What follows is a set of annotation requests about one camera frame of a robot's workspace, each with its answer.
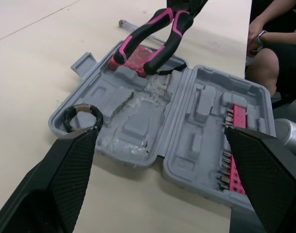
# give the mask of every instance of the gray plastic tool case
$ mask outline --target gray plastic tool case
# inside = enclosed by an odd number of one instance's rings
[[[71,67],[83,80],[50,117],[50,129],[65,135],[64,110],[94,105],[104,116],[97,152],[140,168],[162,156],[168,180],[229,207],[252,210],[246,196],[219,189],[222,153],[230,151],[224,122],[226,109],[236,104],[247,110],[248,128],[275,136],[269,92],[204,66],[145,79],[123,66],[111,71],[108,61],[120,44],[100,63],[86,53]],[[182,63],[173,56],[160,70]],[[71,124],[85,128],[94,121],[94,116],[78,113]]]

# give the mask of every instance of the metal cylinder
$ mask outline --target metal cylinder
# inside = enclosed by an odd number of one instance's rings
[[[296,156],[296,123],[287,119],[275,119],[276,138]]]

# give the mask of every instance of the person's hand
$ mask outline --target person's hand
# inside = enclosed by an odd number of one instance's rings
[[[247,56],[248,57],[254,57],[258,53],[258,48],[260,45],[256,42],[256,39],[254,39],[251,44],[247,47]]]
[[[249,25],[249,29],[248,29],[248,42],[247,42],[247,46],[250,46],[254,39],[263,31],[263,26],[264,23],[256,18],[254,19],[250,25]]]

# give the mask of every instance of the pliers handle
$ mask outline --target pliers handle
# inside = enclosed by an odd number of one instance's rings
[[[133,31],[122,43],[119,50],[114,54],[116,63],[123,65],[132,55],[136,47],[149,35],[166,27],[173,22],[171,34],[165,44],[153,53],[144,64],[143,69],[148,75],[156,71],[175,53],[183,34],[193,24],[193,17],[188,11],[179,10],[173,12],[171,8],[160,9],[144,25]]]

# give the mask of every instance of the wooden table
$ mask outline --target wooden table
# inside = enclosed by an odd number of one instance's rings
[[[86,51],[101,60],[128,35],[120,19],[141,25],[165,2],[0,0],[0,208],[55,141],[48,119],[80,82],[70,66]],[[176,55],[243,78],[250,6],[209,0]],[[94,164],[75,232],[228,232],[230,209],[165,181],[161,160],[145,171]]]

